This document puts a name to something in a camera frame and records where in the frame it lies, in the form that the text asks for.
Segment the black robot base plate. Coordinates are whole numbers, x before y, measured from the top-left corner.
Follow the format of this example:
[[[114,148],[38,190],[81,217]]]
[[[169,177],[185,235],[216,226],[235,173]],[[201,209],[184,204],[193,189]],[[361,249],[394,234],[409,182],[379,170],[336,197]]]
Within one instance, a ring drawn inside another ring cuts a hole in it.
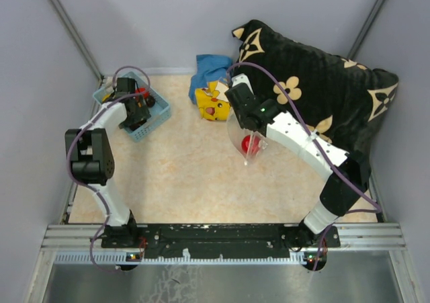
[[[277,259],[318,247],[320,237],[303,223],[133,224],[107,226],[100,239],[105,249],[136,248],[146,259]]]

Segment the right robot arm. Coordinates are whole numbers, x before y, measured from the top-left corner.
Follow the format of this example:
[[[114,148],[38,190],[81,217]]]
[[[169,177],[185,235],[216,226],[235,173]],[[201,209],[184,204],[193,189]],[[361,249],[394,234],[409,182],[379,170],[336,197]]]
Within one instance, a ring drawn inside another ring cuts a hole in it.
[[[290,112],[276,102],[260,102],[246,76],[233,78],[226,92],[232,106],[229,127],[244,137],[237,141],[239,151],[252,159],[274,141],[298,155],[325,182],[313,209],[301,221],[301,241],[310,247],[324,238],[324,229],[346,215],[369,188],[370,164],[359,151],[349,153],[323,140],[315,130],[307,132]]]

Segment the clear dotted zip top bag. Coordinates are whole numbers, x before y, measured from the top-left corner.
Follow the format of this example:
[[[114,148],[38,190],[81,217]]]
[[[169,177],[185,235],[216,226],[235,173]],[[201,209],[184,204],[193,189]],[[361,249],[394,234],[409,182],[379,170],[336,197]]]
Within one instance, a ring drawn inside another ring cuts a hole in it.
[[[267,148],[265,137],[258,132],[241,128],[239,121],[232,110],[229,112],[226,127],[228,137],[230,138],[232,145],[243,157],[245,166],[255,162]]]

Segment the red toy apple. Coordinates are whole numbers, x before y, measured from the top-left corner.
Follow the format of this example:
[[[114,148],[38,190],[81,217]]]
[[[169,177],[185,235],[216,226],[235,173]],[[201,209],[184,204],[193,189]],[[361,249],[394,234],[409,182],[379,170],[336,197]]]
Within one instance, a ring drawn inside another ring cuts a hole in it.
[[[246,135],[241,142],[241,149],[245,155],[255,156],[260,151],[261,139],[258,136]]]

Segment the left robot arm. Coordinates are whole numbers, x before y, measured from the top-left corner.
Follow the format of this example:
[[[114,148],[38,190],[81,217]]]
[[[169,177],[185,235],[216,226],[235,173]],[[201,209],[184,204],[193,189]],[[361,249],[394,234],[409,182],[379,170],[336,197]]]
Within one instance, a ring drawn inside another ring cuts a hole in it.
[[[101,239],[107,248],[132,247],[139,241],[140,231],[114,182],[109,137],[118,128],[129,128],[151,117],[145,100],[149,86],[128,77],[116,79],[112,86],[112,93],[86,124],[65,132],[67,171],[77,185],[92,193],[105,217],[95,239]]]

